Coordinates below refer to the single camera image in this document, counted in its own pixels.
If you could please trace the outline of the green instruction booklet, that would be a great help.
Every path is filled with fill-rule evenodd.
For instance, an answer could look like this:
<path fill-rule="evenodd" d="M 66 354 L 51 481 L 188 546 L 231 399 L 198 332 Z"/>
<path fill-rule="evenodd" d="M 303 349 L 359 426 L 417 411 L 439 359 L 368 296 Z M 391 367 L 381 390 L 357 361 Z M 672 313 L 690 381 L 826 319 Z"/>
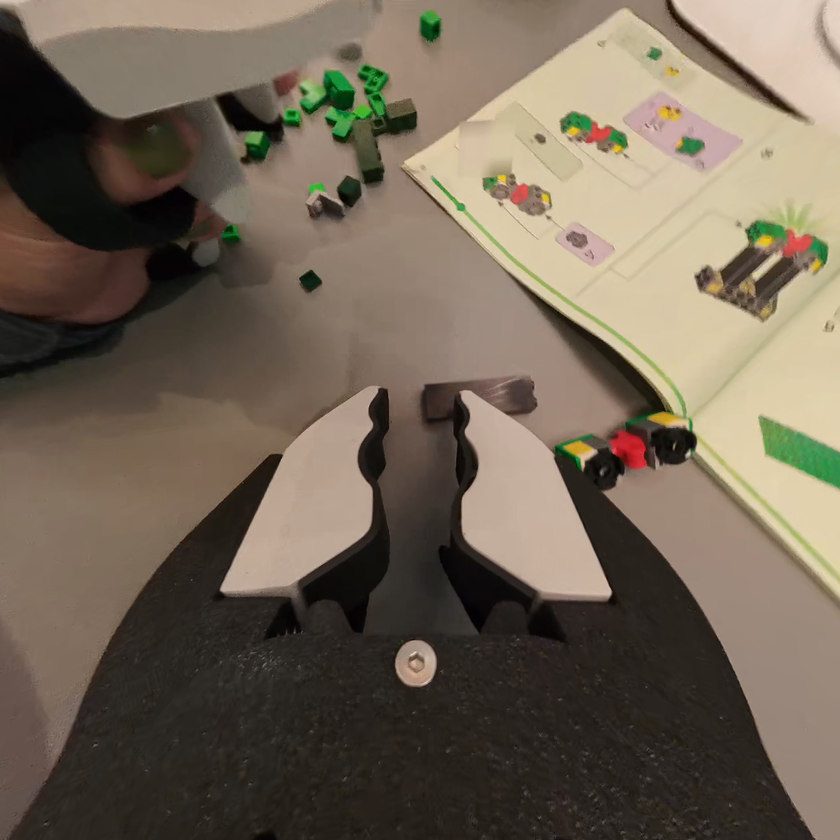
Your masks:
<path fill-rule="evenodd" d="M 629 9 L 403 170 L 692 421 L 696 457 L 838 597 L 838 134 L 730 86 Z"/>

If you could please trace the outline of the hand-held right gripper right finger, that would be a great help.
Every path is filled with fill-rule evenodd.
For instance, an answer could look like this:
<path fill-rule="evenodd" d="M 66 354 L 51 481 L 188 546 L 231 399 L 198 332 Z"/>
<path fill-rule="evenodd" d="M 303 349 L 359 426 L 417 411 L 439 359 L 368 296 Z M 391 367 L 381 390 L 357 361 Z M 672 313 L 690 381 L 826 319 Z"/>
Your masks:
<path fill-rule="evenodd" d="M 613 589 L 549 448 L 472 391 L 455 397 L 455 499 L 440 561 L 484 632 L 514 605 L 527 633 L 557 634 L 553 607 L 608 604 Z"/>

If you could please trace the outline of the small red green brick assembly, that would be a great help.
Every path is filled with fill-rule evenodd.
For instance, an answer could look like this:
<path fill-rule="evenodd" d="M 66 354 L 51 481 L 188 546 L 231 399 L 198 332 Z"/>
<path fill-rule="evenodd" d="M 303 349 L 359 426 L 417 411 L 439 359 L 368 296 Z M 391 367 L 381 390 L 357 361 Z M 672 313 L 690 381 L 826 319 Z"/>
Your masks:
<path fill-rule="evenodd" d="M 588 434 L 557 444 L 554 457 L 571 462 L 595 487 L 609 491 L 628 471 L 680 466 L 697 449 L 691 419 L 668 412 L 631 418 L 605 437 Z"/>

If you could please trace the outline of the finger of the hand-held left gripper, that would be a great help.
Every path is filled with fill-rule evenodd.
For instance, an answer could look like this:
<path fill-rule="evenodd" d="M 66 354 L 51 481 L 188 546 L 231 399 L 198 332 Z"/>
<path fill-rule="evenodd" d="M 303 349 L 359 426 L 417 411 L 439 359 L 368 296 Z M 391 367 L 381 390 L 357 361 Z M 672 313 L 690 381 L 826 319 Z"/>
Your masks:
<path fill-rule="evenodd" d="M 24 1 L 30 44 L 93 109 L 130 119 L 273 81 L 360 39 L 377 1 Z"/>

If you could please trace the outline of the grey desk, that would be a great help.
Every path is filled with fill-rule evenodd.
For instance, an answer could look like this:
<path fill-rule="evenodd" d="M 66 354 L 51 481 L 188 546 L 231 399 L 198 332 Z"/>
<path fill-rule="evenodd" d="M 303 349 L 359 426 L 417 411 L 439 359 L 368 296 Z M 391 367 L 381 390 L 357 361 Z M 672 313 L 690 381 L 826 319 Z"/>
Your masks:
<path fill-rule="evenodd" d="M 2 838 L 798 838 L 686 630 L 707 616 L 774 769 L 838 838 L 838 605 L 699 468 L 576 486 L 621 562 L 569 642 L 472 637 L 437 557 L 455 494 L 425 383 L 530 374 L 542 439 L 655 397 L 531 297 L 403 160 L 622 2 L 392 2 L 364 57 L 419 111 L 343 222 L 309 182 L 352 151 L 290 132 L 257 217 L 99 353 L 2 382 Z M 368 385 L 390 395 L 391 564 L 366 635 L 284 634 L 215 597 L 283 451 Z"/>

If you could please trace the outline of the person's left hand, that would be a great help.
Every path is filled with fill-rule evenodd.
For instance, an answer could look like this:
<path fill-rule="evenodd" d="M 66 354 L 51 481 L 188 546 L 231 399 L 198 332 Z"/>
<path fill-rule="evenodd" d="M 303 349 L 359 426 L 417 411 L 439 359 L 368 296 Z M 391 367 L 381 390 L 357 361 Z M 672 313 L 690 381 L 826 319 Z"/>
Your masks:
<path fill-rule="evenodd" d="M 2 316 L 109 326 L 227 223 L 184 187 L 203 138 L 183 108 L 100 114 L 2 11 Z"/>

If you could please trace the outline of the black tile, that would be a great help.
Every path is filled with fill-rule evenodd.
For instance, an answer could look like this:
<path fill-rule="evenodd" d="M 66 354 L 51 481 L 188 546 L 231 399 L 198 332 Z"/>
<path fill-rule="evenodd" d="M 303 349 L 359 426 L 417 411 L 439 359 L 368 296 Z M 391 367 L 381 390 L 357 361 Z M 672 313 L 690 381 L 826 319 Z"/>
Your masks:
<path fill-rule="evenodd" d="M 505 414 L 529 414 L 538 406 L 534 388 L 533 379 L 524 374 L 428 383 L 422 394 L 423 420 L 427 423 L 451 420 L 455 411 L 455 398 L 463 391 L 476 394 Z"/>

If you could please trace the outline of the white tablet stand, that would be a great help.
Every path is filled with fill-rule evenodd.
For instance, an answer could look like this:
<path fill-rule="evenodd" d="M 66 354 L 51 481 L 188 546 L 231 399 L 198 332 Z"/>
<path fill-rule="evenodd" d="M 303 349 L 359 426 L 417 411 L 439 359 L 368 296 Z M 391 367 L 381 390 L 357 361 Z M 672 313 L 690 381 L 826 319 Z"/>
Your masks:
<path fill-rule="evenodd" d="M 838 1 L 673 1 L 678 20 L 814 124 L 839 131 Z"/>

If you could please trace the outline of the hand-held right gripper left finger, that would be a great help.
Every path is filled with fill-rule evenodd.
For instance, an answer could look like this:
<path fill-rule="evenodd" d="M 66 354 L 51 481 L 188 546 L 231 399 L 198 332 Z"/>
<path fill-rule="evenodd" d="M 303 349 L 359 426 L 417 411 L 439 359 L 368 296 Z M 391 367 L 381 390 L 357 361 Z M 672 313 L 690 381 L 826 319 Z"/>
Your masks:
<path fill-rule="evenodd" d="M 390 426 L 388 391 L 372 385 L 309 425 L 280 457 L 219 593 L 283 598 L 298 619 L 338 604 L 362 632 L 390 562 L 379 480 Z"/>

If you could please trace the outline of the pile of green bricks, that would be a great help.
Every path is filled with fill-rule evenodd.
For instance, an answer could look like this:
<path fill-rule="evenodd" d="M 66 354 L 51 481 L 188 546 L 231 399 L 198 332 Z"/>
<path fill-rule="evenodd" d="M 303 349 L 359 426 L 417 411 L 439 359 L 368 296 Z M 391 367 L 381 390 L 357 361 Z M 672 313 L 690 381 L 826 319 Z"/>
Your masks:
<path fill-rule="evenodd" d="M 263 161 L 273 141 L 282 139 L 286 127 L 301 126 L 302 114 L 314 114 L 322 108 L 332 137 L 339 142 L 351 142 L 361 179 L 346 175 L 331 195 L 319 182 L 310 184 L 306 207 L 313 219 L 342 218 L 346 209 L 361 199 L 363 184 L 380 183 L 385 168 L 377 137 L 382 133 L 399 134 L 414 130 L 417 112 L 410 99 L 386 102 L 382 90 L 389 75 L 370 64 L 361 64 L 358 78 L 363 82 L 364 97 L 357 101 L 353 84 L 343 72 L 327 69 L 322 81 L 301 80 L 299 108 L 282 108 L 272 118 L 258 113 L 265 106 L 275 110 L 270 94 L 277 94 L 277 84 L 255 87 L 217 98 L 228 124 L 245 134 L 245 162 Z"/>

